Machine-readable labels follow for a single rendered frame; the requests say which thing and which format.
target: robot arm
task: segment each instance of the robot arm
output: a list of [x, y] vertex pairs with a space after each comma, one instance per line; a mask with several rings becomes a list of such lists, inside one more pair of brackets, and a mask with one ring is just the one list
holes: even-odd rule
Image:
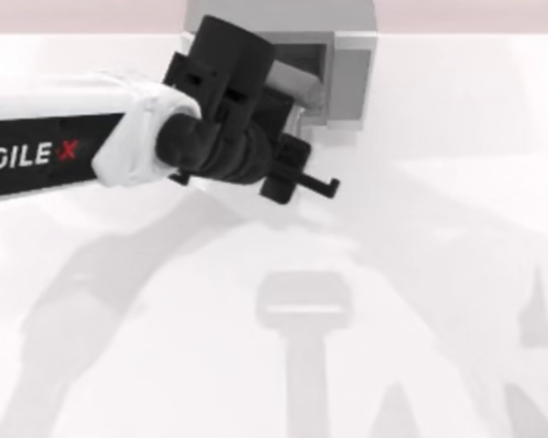
[[0, 85], [0, 196], [97, 180], [170, 177], [263, 181], [287, 203], [297, 185], [333, 197], [339, 182], [303, 174], [311, 146], [284, 132], [296, 105], [316, 105], [311, 75], [276, 61], [266, 40], [212, 16], [163, 84], [135, 73]]

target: red x logo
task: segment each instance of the red x logo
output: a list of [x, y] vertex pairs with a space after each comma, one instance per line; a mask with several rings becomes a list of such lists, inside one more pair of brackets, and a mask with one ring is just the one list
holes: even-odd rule
[[72, 160], [75, 158], [75, 148], [79, 144], [79, 140], [63, 140], [63, 148], [57, 150], [58, 160]]

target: white surface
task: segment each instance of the white surface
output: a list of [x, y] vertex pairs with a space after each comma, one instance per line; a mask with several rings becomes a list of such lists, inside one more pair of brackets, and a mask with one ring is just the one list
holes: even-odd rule
[[[0, 66], [159, 78], [173, 42], [9, 37]], [[383, 37], [369, 99], [363, 132], [312, 134], [333, 202], [160, 182], [0, 203], [0, 438], [288, 436], [257, 308], [302, 269], [353, 302], [327, 338], [333, 437], [548, 437], [548, 37]], [[336, 299], [325, 278], [289, 304]]]

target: red letter x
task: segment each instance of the red letter x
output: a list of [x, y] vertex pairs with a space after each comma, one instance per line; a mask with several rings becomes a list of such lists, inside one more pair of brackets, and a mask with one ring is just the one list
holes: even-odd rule
[[75, 158], [75, 148], [79, 144], [79, 140], [63, 140], [63, 149], [58, 150], [58, 160], [62, 162], [66, 159]]

